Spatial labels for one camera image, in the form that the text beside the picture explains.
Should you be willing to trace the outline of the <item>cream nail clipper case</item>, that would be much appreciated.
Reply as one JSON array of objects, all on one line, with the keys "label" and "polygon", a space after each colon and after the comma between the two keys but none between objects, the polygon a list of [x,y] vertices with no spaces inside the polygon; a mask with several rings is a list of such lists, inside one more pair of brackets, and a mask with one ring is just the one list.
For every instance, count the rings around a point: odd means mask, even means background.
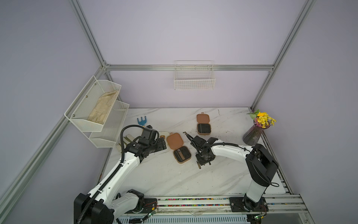
[{"label": "cream nail clipper case", "polygon": [[162,132],[159,132],[159,137],[160,138],[163,138],[164,140],[170,135],[169,132],[166,132],[166,131],[162,131]]}]

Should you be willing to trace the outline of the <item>large brown nail clipper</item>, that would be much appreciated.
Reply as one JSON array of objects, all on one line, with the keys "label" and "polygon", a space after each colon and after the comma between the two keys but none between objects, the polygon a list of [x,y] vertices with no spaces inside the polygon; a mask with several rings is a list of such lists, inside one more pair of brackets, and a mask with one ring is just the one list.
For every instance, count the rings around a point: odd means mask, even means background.
[{"label": "large brown nail clipper", "polygon": [[178,154],[179,154],[179,157],[180,157],[180,159],[181,159],[182,161],[187,160],[187,159],[189,158],[189,154],[187,153],[187,150],[186,150],[186,149],[184,149],[184,150],[182,150],[182,149],[178,150]]}]

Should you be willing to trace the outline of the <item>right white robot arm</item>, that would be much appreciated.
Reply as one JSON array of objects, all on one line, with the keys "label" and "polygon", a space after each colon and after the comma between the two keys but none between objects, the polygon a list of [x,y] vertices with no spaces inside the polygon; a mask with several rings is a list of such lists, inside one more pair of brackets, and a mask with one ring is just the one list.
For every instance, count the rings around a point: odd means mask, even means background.
[{"label": "right white robot arm", "polygon": [[191,136],[184,132],[191,145],[196,149],[198,167],[210,164],[216,157],[226,157],[236,161],[244,161],[251,176],[249,189],[244,195],[244,203],[256,205],[260,202],[269,186],[279,187],[273,178],[279,168],[278,162],[262,145],[255,144],[248,149],[245,146],[221,141],[217,138],[204,140],[199,136]]}]

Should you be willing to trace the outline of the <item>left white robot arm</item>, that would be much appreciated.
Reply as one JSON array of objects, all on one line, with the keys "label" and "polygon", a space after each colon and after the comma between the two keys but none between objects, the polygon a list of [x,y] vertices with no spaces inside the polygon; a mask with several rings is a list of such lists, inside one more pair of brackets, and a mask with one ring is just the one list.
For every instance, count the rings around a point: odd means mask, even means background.
[{"label": "left white robot arm", "polygon": [[115,198],[119,188],[129,174],[151,153],[165,150],[165,139],[152,126],[143,127],[142,134],[132,142],[124,143],[124,127],[120,133],[121,158],[107,176],[89,193],[80,193],[74,200],[75,224],[112,224],[129,211],[140,212],[144,207],[144,195],[129,190],[123,196]]}]

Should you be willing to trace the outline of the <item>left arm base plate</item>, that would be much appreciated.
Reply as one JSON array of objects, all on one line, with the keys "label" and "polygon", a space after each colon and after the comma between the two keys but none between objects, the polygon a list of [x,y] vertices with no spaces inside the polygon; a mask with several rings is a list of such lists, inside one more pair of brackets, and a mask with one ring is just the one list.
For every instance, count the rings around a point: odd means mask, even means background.
[{"label": "left arm base plate", "polygon": [[152,211],[152,208],[157,207],[158,200],[156,198],[144,198],[142,207],[135,208],[134,210],[129,211],[128,213],[139,214],[139,213],[149,213]]}]

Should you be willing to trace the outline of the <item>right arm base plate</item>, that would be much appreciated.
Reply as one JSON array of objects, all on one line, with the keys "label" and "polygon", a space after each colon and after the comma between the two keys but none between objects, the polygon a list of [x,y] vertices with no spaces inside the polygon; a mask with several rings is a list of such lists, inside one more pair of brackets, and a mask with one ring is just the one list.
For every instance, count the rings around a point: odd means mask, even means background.
[{"label": "right arm base plate", "polygon": [[230,197],[229,205],[232,212],[267,212],[268,206],[264,197],[253,202],[247,197]]}]

